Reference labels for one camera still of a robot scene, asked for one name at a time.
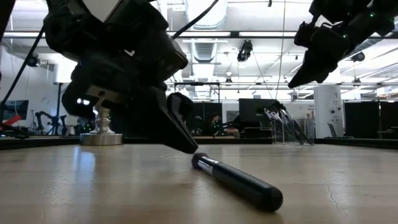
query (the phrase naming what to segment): silver cylindrical base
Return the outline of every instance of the silver cylindrical base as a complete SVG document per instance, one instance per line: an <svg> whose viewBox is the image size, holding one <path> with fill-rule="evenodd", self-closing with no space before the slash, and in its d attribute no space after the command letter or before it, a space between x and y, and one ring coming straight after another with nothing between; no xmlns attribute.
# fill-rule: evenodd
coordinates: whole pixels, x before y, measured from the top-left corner
<svg viewBox="0 0 398 224"><path fill-rule="evenodd" d="M80 134L80 144L83 146L115 146L123 144L122 134Z"/></svg>

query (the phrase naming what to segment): wall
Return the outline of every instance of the wall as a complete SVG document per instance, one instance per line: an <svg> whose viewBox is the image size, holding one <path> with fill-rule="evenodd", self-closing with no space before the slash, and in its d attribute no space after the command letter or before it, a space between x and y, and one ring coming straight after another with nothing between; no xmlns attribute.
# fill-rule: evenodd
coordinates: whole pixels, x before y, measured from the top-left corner
<svg viewBox="0 0 398 224"><path fill-rule="evenodd" d="M238 101L224 101L223 103L223 123L226 122L226 112L227 111L239 111L239 102ZM315 106L314 102L281 102L285 105L287 111L294 118L304 118L308 113L314 111L315 114Z"/></svg>
<svg viewBox="0 0 398 224"><path fill-rule="evenodd" d="M1 47L1 63L0 71L2 79L0 82L0 100L2 100L8 89L11 87L23 60L15 57L4 47ZM58 86L53 84L54 73L43 68L26 67L20 77L14 91L9 100L29 100L27 119L18 122L20 126L30 127L33 121L32 110L34 112L45 111L51 115L57 112L57 95ZM62 104L60 107L60 115L66 114ZM71 118L67 117L67 124L71 123ZM49 121L42 117L43 125Z"/></svg>

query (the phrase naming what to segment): black marker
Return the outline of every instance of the black marker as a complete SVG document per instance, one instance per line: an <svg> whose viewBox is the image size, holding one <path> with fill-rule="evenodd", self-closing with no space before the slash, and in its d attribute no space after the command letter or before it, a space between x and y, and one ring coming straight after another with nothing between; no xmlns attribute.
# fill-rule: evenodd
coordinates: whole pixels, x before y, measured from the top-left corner
<svg viewBox="0 0 398 224"><path fill-rule="evenodd" d="M192 166L212 175L217 181L261 210L274 212L282 206L284 197L278 188L234 167L211 159L205 153L195 153L192 157Z"/></svg>

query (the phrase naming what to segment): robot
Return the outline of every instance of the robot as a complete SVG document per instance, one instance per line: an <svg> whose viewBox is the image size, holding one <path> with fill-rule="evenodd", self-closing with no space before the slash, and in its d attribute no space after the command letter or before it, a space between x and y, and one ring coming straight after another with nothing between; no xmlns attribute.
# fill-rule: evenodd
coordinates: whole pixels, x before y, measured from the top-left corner
<svg viewBox="0 0 398 224"><path fill-rule="evenodd" d="M69 114L88 119L94 117L93 106L101 103L141 136L193 154L198 146L182 119L187 117L187 102L191 101L176 94L166 98L164 84L188 64L174 41L184 30L170 38L165 32L167 21L150 1L120 0L101 22L83 0L47 0L49 13L42 29L46 41L54 51L78 62L62 103ZM304 22L295 37L295 44L308 50L289 83L291 88L323 82L337 63L370 35L391 32L398 0L314 0L310 12L312 22ZM331 24L315 26L320 16ZM78 99L90 104L78 104ZM151 128L159 125L162 129Z"/></svg>

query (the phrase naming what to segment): wooden table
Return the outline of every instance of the wooden table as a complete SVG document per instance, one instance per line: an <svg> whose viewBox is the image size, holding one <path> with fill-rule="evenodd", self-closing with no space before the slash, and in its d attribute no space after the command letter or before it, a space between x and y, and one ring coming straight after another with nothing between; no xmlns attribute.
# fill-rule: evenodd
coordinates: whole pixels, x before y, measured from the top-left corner
<svg viewBox="0 0 398 224"><path fill-rule="evenodd" d="M257 211L164 146L0 151L0 223L398 223L398 152L359 147L200 146L280 188Z"/></svg>

